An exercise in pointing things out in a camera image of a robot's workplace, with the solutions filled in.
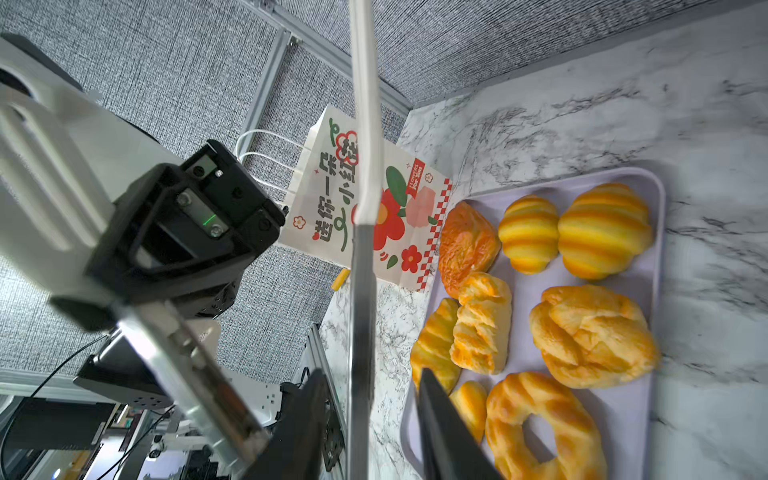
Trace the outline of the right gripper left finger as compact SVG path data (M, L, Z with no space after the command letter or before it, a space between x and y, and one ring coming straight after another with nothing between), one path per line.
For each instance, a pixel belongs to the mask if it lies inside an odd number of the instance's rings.
M328 385L316 369L242 479L318 479Z

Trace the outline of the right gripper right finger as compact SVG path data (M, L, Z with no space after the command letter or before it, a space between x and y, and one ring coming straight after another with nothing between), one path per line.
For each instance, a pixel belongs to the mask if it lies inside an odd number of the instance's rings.
M417 399L425 479L500 479L433 372L422 370Z

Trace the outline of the small striped croissant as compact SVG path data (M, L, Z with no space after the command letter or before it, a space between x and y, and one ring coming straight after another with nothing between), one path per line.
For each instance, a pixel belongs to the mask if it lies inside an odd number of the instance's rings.
M467 381L455 389L449 399L474 440L481 444L487 419L487 391L477 381Z

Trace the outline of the white paper bag with flower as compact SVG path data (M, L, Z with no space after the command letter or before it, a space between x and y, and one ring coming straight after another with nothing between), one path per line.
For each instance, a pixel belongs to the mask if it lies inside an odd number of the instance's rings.
M373 228L373 271L380 280L422 291L447 215L451 180L389 141L373 167L358 157L356 121L327 106L300 144L282 205L279 241L321 260L353 264L355 223Z

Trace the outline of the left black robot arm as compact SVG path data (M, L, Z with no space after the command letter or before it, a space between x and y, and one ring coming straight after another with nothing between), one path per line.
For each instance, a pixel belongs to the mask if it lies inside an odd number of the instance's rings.
M245 269L278 240L287 213L216 140L180 165L153 167L115 207L87 278L121 300L167 301L186 320L213 319L233 305ZM110 334L76 385L139 409L171 405L107 307L63 296L50 303L82 329Z

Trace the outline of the large striped croissant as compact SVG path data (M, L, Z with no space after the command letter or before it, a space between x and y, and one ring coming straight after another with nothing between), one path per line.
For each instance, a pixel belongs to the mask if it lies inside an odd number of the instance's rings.
M453 329L457 323L459 303L452 298L441 300L438 308L429 316L410 353L412 381L419 391L422 371L432 371L446 394L455 387L462 368L450 356L454 342Z

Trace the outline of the twisted flaky pastry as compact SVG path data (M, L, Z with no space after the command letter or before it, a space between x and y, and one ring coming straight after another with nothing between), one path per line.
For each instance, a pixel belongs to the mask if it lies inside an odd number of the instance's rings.
M490 274L474 272L462 283L458 301L451 360L475 373L501 373L508 359L512 324L509 285Z

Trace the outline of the golden knotted puff pastry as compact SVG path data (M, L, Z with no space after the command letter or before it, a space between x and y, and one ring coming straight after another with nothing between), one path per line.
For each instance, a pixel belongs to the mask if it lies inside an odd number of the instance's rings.
M620 386L649 374L661 360L641 308L602 286L545 290L529 325L550 374L572 389Z

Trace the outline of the dark orange triangular pastry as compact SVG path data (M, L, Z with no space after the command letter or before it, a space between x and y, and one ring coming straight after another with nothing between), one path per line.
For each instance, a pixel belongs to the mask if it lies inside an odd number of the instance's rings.
M459 202L440 235L438 269L446 293L457 299L466 277L487 272L501 246L495 227L468 202Z

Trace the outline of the small striped roll left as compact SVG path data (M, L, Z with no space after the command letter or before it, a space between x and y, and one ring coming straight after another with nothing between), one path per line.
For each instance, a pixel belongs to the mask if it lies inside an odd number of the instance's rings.
M498 237L516 271L541 273L558 256L558 222L554 204L536 195L522 197L506 209Z

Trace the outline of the lilac plastic tray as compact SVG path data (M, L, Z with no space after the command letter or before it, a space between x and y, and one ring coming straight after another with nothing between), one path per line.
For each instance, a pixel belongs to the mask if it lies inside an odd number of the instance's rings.
M426 479L640 479L666 192L633 167L458 202L411 355L402 450Z

